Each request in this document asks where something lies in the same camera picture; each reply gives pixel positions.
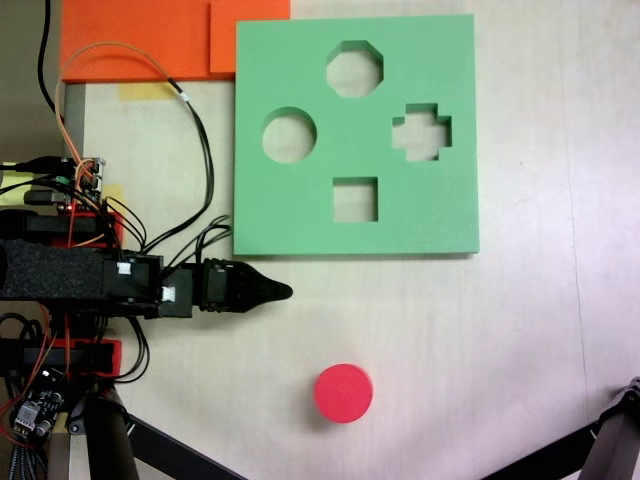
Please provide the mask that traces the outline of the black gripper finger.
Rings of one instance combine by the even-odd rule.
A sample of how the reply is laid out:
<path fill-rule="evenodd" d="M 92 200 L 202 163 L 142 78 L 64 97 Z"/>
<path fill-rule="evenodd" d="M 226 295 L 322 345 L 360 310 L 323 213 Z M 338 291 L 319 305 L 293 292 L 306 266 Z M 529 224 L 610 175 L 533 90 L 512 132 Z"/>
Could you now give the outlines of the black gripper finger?
<path fill-rule="evenodd" d="M 247 273 L 247 289 L 249 309 L 266 303 L 288 300 L 293 296 L 291 286 L 268 278 L 254 268 Z"/>

